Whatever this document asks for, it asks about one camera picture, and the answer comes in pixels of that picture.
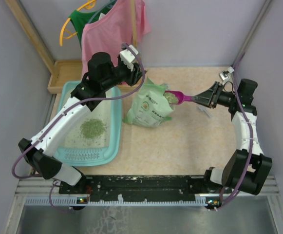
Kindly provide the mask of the pink t-shirt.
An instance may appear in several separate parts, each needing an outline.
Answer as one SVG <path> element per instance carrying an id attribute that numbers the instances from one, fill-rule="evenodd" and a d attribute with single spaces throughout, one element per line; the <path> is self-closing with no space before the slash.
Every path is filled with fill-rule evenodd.
<path id="1" fill-rule="evenodd" d="M 118 64 L 118 55 L 122 43 L 132 43 L 132 17 L 130 1 L 117 0 L 114 7 L 99 20 L 86 24 L 81 38 L 82 75 L 88 72 L 88 61 L 97 52 L 110 55 L 114 66 Z"/>

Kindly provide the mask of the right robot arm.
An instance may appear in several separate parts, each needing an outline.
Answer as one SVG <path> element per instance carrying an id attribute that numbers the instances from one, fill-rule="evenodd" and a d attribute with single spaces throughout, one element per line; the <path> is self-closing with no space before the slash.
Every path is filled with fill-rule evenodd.
<path id="1" fill-rule="evenodd" d="M 257 86 L 255 81 L 242 79 L 236 92 L 226 92 L 222 84 L 215 82 L 192 98 L 208 108 L 227 107 L 235 130 L 236 150 L 227 165 L 223 169 L 211 167 L 205 172 L 203 187 L 209 193 L 221 185 L 258 195 L 267 179 L 272 159 L 264 155 L 257 136 L 257 109 L 252 105 Z"/>

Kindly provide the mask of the green cat litter bag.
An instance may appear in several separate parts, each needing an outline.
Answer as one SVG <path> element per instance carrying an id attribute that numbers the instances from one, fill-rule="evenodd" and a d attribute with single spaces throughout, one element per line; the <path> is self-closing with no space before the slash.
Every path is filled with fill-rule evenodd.
<path id="1" fill-rule="evenodd" d="M 123 122 L 131 125 L 154 128 L 171 120 L 174 107 L 165 98 L 167 84 L 155 84 L 146 78 L 142 87 L 132 100 L 131 108 L 123 118 Z"/>

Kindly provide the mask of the green shirt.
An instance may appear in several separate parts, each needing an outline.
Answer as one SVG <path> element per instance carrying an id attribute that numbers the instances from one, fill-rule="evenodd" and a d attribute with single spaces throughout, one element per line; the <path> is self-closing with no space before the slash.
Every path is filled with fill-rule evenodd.
<path id="1" fill-rule="evenodd" d="M 71 23 L 75 31 L 77 32 L 77 38 L 79 40 L 80 45 L 81 45 L 83 29 L 93 14 L 94 12 L 82 13 L 82 12 L 75 10 L 69 16 L 69 18 L 71 19 Z"/>

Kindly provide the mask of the grey plastic bag clip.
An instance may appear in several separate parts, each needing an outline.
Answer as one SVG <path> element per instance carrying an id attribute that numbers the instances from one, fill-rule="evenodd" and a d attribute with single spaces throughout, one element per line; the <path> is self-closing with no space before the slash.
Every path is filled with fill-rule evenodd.
<path id="1" fill-rule="evenodd" d="M 202 105 L 198 105 L 197 108 L 203 112 L 204 114 L 206 114 L 209 118 L 212 118 L 212 114 L 207 110 L 207 108 L 205 106 Z"/>

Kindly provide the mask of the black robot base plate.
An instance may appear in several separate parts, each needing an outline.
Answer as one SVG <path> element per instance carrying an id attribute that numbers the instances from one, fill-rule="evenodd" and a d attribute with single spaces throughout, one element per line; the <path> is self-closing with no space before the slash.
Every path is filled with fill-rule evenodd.
<path id="1" fill-rule="evenodd" d="M 194 175 L 89 175 L 75 186 L 62 182 L 61 195 L 88 195 L 90 201 L 195 201 L 197 194 L 218 194 L 222 186 Z"/>

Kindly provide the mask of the magenta litter scoop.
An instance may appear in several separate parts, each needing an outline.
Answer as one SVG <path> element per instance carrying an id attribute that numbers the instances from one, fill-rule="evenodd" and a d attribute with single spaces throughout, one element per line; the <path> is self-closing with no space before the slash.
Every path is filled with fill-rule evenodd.
<path id="1" fill-rule="evenodd" d="M 180 105 L 183 102 L 193 102 L 193 96 L 186 96 L 180 91 L 167 90 L 163 96 L 169 104 Z"/>

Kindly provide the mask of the green litter pellet pile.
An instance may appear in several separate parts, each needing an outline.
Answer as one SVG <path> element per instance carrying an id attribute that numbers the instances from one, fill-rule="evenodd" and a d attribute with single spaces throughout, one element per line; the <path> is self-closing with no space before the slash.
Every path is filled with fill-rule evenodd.
<path id="1" fill-rule="evenodd" d="M 106 124 L 97 118 L 93 118 L 83 122 L 80 131 L 85 139 L 95 139 L 102 136 L 106 132 Z"/>

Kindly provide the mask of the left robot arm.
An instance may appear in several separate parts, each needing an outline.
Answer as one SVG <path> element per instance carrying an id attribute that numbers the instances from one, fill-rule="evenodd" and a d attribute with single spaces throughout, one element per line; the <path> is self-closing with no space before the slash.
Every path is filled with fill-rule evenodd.
<path id="1" fill-rule="evenodd" d="M 139 80 L 145 80 L 139 52 L 132 45 L 119 53 L 117 66 L 106 52 L 95 53 L 87 66 L 88 71 L 57 115 L 38 134 L 18 143 L 20 158 L 41 177 L 65 182 L 78 194 L 86 190 L 86 177 L 75 167 L 55 159 L 60 142 L 81 119 L 91 114 L 102 101 L 109 100 L 108 90 L 122 82 L 134 86 Z"/>

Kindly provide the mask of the blue grey clothes hanger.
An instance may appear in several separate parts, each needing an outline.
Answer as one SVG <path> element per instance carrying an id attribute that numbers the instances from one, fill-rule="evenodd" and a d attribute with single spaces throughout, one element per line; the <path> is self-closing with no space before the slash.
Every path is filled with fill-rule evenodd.
<path id="1" fill-rule="evenodd" d="M 99 20 L 100 14 L 106 15 L 116 4 L 117 0 L 110 0 L 104 4 L 99 10 L 95 11 L 91 18 L 88 20 L 88 24 Z"/>

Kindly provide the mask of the teal plastic litter box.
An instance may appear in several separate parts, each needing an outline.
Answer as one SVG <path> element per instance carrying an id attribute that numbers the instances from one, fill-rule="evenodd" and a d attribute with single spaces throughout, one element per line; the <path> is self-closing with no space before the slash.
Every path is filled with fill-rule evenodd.
<path id="1" fill-rule="evenodd" d="M 80 131 L 83 122 L 97 118 L 106 126 L 106 132 L 95 139 L 85 139 Z M 57 148 L 54 157 L 74 167 L 90 167 L 109 163 L 118 153 L 122 123 L 122 100 L 102 101 L 68 133 Z"/>

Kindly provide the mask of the yellow clothes hanger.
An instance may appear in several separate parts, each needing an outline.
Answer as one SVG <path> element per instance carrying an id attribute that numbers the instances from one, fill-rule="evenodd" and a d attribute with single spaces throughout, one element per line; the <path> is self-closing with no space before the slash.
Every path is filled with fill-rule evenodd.
<path id="1" fill-rule="evenodd" d="M 89 11 L 93 9 L 95 5 L 96 5 L 95 0 L 88 0 L 86 3 L 78 7 L 76 10 L 82 13 L 89 13 Z M 68 17 L 64 22 L 59 33 L 59 45 L 62 47 L 65 40 L 69 40 L 74 37 L 77 38 L 77 32 L 75 31 L 71 23 L 71 19 Z"/>

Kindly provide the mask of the wooden clothes rack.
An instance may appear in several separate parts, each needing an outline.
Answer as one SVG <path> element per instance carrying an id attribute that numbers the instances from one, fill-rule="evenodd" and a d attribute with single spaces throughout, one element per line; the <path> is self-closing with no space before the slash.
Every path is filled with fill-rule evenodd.
<path id="1" fill-rule="evenodd" d="M 89 0 L 87 3 L 80 6 L 77 10 L 83 8 L 91 9 L 94 7 L 96 0 Z M 82 61 L 81 60 L 56 60 L 51 55 L 35 26 L 33 25 L 30 17 L 26 13 L 24 7 L 19 0 L 5 0 L 7 6 L 13 13 L 14 17 L 26 33 L 31 44 L 35 47 L 38 55 L 46 65 L 51 76 L 48 83 L 48 91 L 51 94 L 60 94 L 62 92 L 63 85 L 68 81 L 76 81 L 80 78 L 82 72 Z M 131 16 L 132 16 L 132 40 L 133 45 L 137 48 L 137 31 L 136 31 L 136 16 L 135 16 L 135 1 L 130 0 Z M 64 23 L 60 35 L 59 45 L 63 45 L 63 39 L 70 39 L 76 36 L 76 33 L 72 33 L 66 30 L 66 26 L 70 18 Z"/>

